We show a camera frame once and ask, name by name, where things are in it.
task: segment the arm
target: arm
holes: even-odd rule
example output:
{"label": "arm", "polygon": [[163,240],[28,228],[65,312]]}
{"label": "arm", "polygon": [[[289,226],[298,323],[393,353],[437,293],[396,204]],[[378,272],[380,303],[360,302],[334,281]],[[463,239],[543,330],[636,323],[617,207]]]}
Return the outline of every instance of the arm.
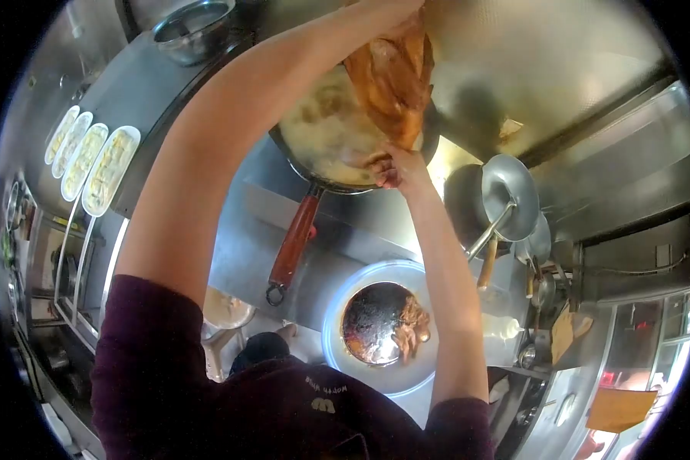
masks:
{"label": "arm", "polygon": [[398,186],[422,248],[427,288],[439,333],[431,407],[455,398],[488,401],[483,323],[468,261],[420,154],[386,145],[388,159],[373,165],[379,185]]}
{"label": "arm", "polygon": [[259,43],[223,67],[166,136],[116,273],[153,281],[201,306],[222,204],[243,157],[316,78],[422,3],[366,0],[341,8]]}

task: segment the food on plate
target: food on plate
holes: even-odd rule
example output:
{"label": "food on plate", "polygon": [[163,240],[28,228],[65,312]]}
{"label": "food on plate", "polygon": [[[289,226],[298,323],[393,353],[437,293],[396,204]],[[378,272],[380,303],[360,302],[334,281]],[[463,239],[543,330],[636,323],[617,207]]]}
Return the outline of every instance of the food on plate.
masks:
{"label": "food on plate", "polygon": [[[387,137],[359,103],[344,67],[318,79],[279,129],[292,156],[318,176],[350,186],[375,183],[367,159]],[[409,146],[421,147],[421,136]]]}
{"label": "food on plate", "polygon": [[394,329],[403,323],[401,315],[409,297],[413,296],[408,289],[388,281],[355,293],[343,312],[341,330],[350,354],[374,366],[398,361]]}
{"label": "food on plate", "polygon": [[124,130],[113,133],[102,152],[97,165],[87,183],[86,205],[101,210],[110,204],[124,169],[134,153],[137,141]]}
{"label": "food on plate", "polygon": [[411,149],[432,97],[434,59],[424,32],[424,8],[355,50],[345,67],[368,117],[397,146]]}
{"label": "food on plate", "polygon": [[102,125],[92,126],[84,135],[78,146],[79,153],[66,171],[66,177],[63,180],[65,197],[76,197],[79,194],[105,139],[107,139],[107,128]]}
{"label": "food on plate", "polygon": [[54,165],[51,167],[51,173],[55,178],[58,179],[64,175],[64,171],[66,171],[67,165],[69,164],[69,159],[74,153],[77,144],[79,144],[84,134],[87,132],[87,128],[90,127],[90,123],[92,123],[92,113],[84,112],[77,117],[74,124],[72,124],[69,133],[64,139],[64,144],[59,148],[59,152],[56,154]]}
{"label": "food on plate", "polygon": [[399,324],[391,336],[399,347],[404,364],[409,364],[409,360],[416,357],[419,344],[430,339],[429,324],[430,314],[422,309],[413,295],[409,295],[399,315]]}
{"label": "food on plate", "polygon": [[74,124],[77,115],[79,115],[79,107],[77,107],[77,110],[70,109],[64,116],[62,123],[56,129],[56,133],[51,140],[51,145],[48,147],[48,151],[46,152],[47,164],[54,162],[56,152],[59,152],[59,147],[61,147],[62,142],[64,142],[64,138],[66,137],[67,133],[69,133],[69,129],[71,129],[72,124]]}

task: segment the red wok handle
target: red wok handle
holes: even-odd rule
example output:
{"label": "red wok handle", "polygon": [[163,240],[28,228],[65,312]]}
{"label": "red wok handle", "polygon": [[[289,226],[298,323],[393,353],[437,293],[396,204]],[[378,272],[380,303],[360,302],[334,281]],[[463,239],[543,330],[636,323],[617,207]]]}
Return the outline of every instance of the red wok handle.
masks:
{"label": "red wok handle", "polygon": [[294,279],[294,272],[304,252],[304,246],[307,244],[309,230],[314,222],[314,216],[317,214],[322,193],[324,193],[324,189],[313,184],[291,221],[274,266],[271,268],[271,274],[268,276],[266,300],[271,306],[281,305],[286,290],[289,289],[291,280]]}

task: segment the white squeeze bottle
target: white squeeze bottle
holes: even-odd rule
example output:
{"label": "white squeeze bottle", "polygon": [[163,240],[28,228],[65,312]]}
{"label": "white squeeze bottle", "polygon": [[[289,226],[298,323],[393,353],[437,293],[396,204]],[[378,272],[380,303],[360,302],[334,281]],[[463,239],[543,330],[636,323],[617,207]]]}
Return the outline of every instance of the white squeeze bottle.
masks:
{"label": "white squeeze bottle", "polygon": [[524,330],[519,326],[516,318],[495,317],[483,313],[483,337],[495,337],[508,340],[519,335]]}

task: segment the white oval plate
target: white oval plate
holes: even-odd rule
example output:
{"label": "white oval plate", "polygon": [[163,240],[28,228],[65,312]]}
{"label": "white oval plate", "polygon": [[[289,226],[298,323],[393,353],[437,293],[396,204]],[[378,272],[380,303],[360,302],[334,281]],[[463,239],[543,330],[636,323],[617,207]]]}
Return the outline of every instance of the white oval plate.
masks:
{"label": "white oval plate", "polygon": [[[102,163],[103,157],[106,153],[108,153],[107,151],[112,146],[112,142],[115,140],[116,137],[118,137],[120,132],[124,132],[125,134],[128,134],[130,136],[132,140],[131,145],[128,149],[125,149],[119,161],[110,162],[109,166],[112,167],[112,178],[110,179],[110,188],[112,189],[112,191],[109,194],[107,194],[105,200],[101,203],[100,206],[94,206],[92,203],[89,202],[91,188],[90,186],[92,185],[92,180],[97,175],[97,170],[100,167],[100,163]],[[92,165],[92,170],[90,170],[90,173],[87,176],[87,182],[84,184],[84,189],[82,189],[82,207],[87,212],[87,214],[90,214],[94,217],[100,217],[103,214],[105,214],[107,208],[110,207],[112,199],[118,192],[120,182],[123,181],[125,171],[128,170],[128,166],[130,165],[130,162],[133,159],[133,155],[135,155],[135,151],[138,150],[139,145],[140,131],[138,131],[138,128],[134,126],[120,126],[117,130],[112,132],[110,137],[107,139],[107,142],[105,142],[105,144],[102,146],[102,150],[100,150],[100,153],[97,155],[97,158],[95,159],[95,164]]]}
{"label": "white oval plate", "polygon": [[64,171],[67,170],[69,166],[69,159],[74,153],[74,149],[82,140],[82,137],[87,132],[87,129],[92,124],[92,118],[94,115],[90,112],[84,112],[80,116],[76,117],[74,124],[71,125],[69,133],[67,133],[64,141],[62,142],[59,151],[56,152],[54,157],[54,162],[51,164],[51,175],[56,179],[60,179],[64,175]]}
{"label": "white oval plate", "polygon": [[[102,142],[100,143],[99,146],[97,146],[94,149],[87,149],[87,146],[85,143],[87,142],[87,139],[89,136],[94,133],[94,132],[99,132],[100,137],[102,138]],[[73,202],[79,194],[82,192],[82,186],[84,185],[84,181],[87,180],[87,176],[90,175],[90,170],[92,170],[92,165],[95,163],[95,159],[97,158],[98,153],[100,150],[102,150],[102,145],[105,144],[105,141],[107,140],[107,135],[110,133],[110,128],[107,127],[106,124],[104,123],[95,123],[90,126],[90,129],[87,130],[87,132],[84,134],[84,137],[82,140],[77,144],[76,149],[74,149],[74,153],[71,155],[71,158],[69,159],[69,163],[67,164],[67,169],[64,172],[64,175],[62,176],[62,197],[64,197],[65,200],[69,202]],[[76,182],[76,187],[73,190],[67,190],[67,179],[70,177],[71,170],[74,168],[74,165],[79,161],[79,159],[85,154],[88,158],[90,158],[90,167],[86,171],[80,171],[81,177],[77,179]]]}
{"label": "white oval plate", "polygon": [[54,159],[56,157],[56,152],[59,152],[59,148],[61,148],[62,144],[59,143],[59,145],[56,147],[56,151],[54,152],[51,146],[54,144],[54,141],[56,140],[56,137],[64,131],[64,137],[66,137],[66,133],[69,132],[69,129],[71,128],[71,125],[74,124],[74,121],[76,120],[76,117],[79,115],[79,106],[78,105],[73,105],[69,107],[69,110],[64,114],[64,118],[62,118],[62,121],[59,123],[59,125],[56,127],[56,131],[54,131],[54,135],[51,136],[51,140],[48,142],[48,145],[46,146],[46,153],[43,154],[43,162],[45,162],[47,165],[50,165],[54,162]]}

